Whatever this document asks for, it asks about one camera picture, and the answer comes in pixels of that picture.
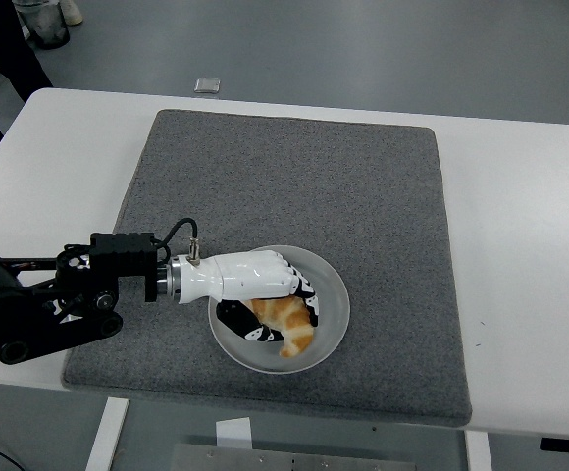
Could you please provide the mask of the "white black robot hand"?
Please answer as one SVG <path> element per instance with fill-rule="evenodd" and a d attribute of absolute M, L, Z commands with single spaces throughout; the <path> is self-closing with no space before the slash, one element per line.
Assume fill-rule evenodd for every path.
<path fill-rule="evenodd" d="M 312 341 L 319 324 L 319 299 L 310 282 L 273 250 L 216 255 L 199 262 L 171 259 L 161 291 L 179 304 L 201 297 L 217 302 L 218 319 L 237 336 L 281 341 L 291 357 Z"/>

